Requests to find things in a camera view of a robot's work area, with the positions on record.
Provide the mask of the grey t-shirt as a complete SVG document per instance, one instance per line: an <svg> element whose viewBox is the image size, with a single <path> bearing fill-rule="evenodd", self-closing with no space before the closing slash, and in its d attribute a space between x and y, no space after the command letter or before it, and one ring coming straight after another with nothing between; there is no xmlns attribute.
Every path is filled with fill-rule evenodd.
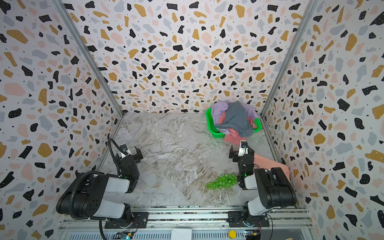
<svg viewBox="0 0 384 240"><path fill-rule="evenodd" d="M242 138L249 137L253 134L254 128L247 118L247 112L239 101L231 103L221 127L236 130Z"/></svg>

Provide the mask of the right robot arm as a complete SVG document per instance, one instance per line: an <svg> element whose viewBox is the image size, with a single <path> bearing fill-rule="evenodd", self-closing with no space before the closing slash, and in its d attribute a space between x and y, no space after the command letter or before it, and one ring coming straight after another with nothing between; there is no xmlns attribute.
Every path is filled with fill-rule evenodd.
<svg viewBox="0 0 384 240"><path fill-rule="evenodd" d="M269 227L269 212L296 204L296 193L283 169L266 169L255 164L255 151L247 142L241 143L237 151L230 148L229 158L238 164L239 187L244 191L258 191L258 196L245 202L241 211L228 212L227 222L231 228Z"/></svg>

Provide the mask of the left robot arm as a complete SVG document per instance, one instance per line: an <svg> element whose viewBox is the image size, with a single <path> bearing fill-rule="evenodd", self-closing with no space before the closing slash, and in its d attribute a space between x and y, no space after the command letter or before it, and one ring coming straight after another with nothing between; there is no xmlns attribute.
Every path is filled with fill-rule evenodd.
<svg viewBox="0 0 384 240"><path fill-rule="evenodd" d="M74 220L106 221L105 229L144 229L147 212L134 213L129 204L117 203L105 198L105 194L131 194L139 181L137 166L143 159L136 148L132 154L126 145L121 145L114 156L119 170L117 175L89 171L80 173L59 198L56 211L69 215Z"/></svg>

